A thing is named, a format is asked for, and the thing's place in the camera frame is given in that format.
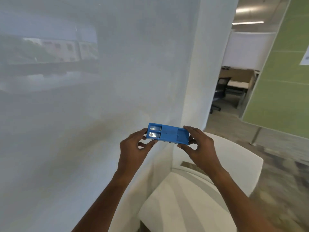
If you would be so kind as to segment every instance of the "forearm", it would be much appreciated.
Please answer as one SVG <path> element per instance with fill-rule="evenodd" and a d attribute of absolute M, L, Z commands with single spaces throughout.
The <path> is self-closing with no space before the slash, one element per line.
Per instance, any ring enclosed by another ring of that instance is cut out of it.
<path fill-rule="evenodd" d="M 118 203 L 131 179 L 131 177 L 124 178 L 116 172 L 111 182 L 72 232 L 107 232 Z"/>
<path fill-rule="evenodd" d="M 262 216 L 226 170 L 221 169 L 211 176 L 211 180 L 221 193 L 239 232 L 277 231 Z"/>

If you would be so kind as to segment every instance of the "white plastic chair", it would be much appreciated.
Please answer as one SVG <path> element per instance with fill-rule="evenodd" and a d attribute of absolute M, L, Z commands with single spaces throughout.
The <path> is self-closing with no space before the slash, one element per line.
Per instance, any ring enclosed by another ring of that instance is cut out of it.
<path fill-rule="evenodd" d="M 206 134 L 214 140 L 222 166 L 249 196 L 258 182 L 263 159 L 234 142 Z M 193 163 L 175 146 L 172 171 L 141 207 L 140 220 L 151 232 L 236 231 L 229 210 L 210 178 L 181 166 L 183 161 Z"/>

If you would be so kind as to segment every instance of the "chair seat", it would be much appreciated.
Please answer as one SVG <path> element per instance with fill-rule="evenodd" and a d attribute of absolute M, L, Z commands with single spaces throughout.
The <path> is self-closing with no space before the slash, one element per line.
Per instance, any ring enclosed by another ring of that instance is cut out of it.
<path fill-rule="evenodd" d="M 236 231 L 218 189 L 207 180 L 178 169 L 160 183 L 138 216 L 151 232 Z"/>

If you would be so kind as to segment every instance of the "green board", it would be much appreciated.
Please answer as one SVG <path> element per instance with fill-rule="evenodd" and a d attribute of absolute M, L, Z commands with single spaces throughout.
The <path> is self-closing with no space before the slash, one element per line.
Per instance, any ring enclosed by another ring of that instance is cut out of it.
<path fill-rule="evenodd" d="M 243 121 L 309 139 L 309 0 L 291 0 Z"/>

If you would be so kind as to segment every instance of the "blue plastic box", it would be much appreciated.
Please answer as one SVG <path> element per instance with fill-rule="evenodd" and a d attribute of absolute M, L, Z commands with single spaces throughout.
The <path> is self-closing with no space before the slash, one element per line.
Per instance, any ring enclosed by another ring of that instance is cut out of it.
<path fill-rule="evenodd" d="M 189 132 L 183 128 L 149 123 L 146 138 L 188 145 Z"/>

